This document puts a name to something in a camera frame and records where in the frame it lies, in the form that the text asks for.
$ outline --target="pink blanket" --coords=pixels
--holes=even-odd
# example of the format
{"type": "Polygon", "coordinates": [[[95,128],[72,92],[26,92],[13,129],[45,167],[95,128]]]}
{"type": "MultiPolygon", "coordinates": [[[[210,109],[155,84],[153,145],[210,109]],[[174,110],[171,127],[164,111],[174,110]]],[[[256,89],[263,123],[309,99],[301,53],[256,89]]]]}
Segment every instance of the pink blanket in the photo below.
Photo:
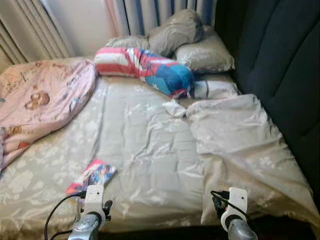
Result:
{"type": "Polygon", "coordinates": [[[66,125],[95,88],[88,60],[14,65],[0,75],[0,171],[34,141],[66,125]]]}

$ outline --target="wall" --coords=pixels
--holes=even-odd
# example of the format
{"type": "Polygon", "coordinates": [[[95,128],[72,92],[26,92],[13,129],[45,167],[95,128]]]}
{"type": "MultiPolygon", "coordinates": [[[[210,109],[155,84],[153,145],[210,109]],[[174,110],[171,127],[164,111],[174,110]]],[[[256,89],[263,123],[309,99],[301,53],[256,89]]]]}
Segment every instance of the wall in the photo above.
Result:
{"type": "Polygon", "coordinates": [[[111,38],[104,0],[41,0],[73,56],[94,54],[111,38]]]}

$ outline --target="pillowcase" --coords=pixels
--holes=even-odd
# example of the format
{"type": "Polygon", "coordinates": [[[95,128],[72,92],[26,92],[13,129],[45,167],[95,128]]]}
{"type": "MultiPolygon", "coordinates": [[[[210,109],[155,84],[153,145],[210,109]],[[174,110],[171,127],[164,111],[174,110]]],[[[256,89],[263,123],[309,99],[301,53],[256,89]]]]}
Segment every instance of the pillowcase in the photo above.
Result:
{"type": "Polygon", "coordinates": [[[235,60],[221,38],[210,26],[203,27],[202,40],[180,46],[176,60],[194,73],[221,73],[235,69],[235,60]]]}
{"type": "Polygon", "coordinates": [[[312,190],[256,96],[197,101],[186,116],[204,163],[202,224],[220,223],[210,191],[236,187],[251,218],[287,215],[319,228],[312,190]]]}
{"type": "Polygon", "coordinates": [[[194,43],[202,36],[203,24],[199,15],[191,9],[184,9],[150,32],[150,50],[170,58],[182,44],[194,43]]]}
{"type": "Polygon", "coordinates": [[[171,98],[189,95],[193,87],[189,68],[141,48],[103,47],[94,63],[101,75],[139,78],[171,98]]]}
{"type": "Polygon", "coordinates": [[[105,47],[149,49],[148,38],[141,35],[120,36],[109,39],[105,47]]]}
{"type": "Polygon", "coordinates": [[[193,97],[195,99],[227,99],[239,95],[236,83],[228,74],[196,75],[193,97]]]}

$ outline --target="mattress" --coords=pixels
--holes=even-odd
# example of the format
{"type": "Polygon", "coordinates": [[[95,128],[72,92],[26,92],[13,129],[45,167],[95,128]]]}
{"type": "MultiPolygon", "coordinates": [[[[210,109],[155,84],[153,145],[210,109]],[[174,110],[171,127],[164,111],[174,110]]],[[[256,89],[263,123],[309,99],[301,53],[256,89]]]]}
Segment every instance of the mattress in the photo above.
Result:
{"type": "MultiPolygon", "coordinates": [[[[102,231],[199,225],[202,163],[190,126],[166,113],[170,99],[134,78],[100,77],[65,127],[34,143],[0,179],[0,238],[39,239],[51,209],[95,158],[119,169],[107,184],[112,220],[102,231]]],[[[64,202],[49,234],[71,228],[77,204],[64,202]]]]}

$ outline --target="upholstered headboard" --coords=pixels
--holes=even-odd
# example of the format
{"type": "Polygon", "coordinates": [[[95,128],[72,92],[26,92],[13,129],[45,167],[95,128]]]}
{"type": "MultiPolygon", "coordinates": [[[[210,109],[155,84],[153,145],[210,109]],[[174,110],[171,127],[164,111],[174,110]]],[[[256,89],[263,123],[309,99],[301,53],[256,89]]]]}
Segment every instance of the upholstered headboard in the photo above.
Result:
{"type": "Polygon", "coordinates": [[[216,30],[233,77],[259,97],[320,207],[320,0],[218,0],[216,30]]]}

